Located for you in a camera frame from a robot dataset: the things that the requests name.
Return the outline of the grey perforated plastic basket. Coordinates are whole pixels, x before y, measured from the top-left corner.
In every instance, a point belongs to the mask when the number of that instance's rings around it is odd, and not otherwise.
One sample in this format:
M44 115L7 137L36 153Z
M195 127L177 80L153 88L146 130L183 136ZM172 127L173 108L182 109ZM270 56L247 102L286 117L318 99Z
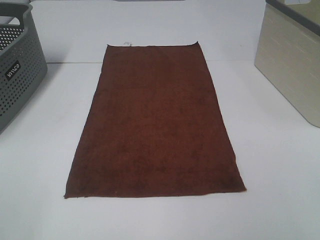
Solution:
M15 118L48 72L47 63L26 3L1 2L0 15L18 24L0 26L0 129Z

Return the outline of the beige storage box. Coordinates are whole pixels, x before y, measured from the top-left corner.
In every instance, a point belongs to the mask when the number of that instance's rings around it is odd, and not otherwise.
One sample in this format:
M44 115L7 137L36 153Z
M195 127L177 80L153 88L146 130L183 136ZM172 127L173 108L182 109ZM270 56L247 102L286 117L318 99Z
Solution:
M311 125L320 125L320 2L265 2L255 67Z

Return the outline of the brown towel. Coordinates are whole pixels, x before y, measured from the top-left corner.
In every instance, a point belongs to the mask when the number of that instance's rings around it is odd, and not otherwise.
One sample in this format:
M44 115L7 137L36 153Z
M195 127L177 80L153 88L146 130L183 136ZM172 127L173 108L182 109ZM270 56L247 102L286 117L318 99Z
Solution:
M245 190L200 44L108 45L65 198Z

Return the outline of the white towel label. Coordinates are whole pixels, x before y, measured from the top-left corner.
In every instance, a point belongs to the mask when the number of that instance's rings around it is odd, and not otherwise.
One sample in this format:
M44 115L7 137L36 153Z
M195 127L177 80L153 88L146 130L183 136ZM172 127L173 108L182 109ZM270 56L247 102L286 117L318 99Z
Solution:
M126 47L131 47L132 43L131 42L125 42L123 45L126 46Z

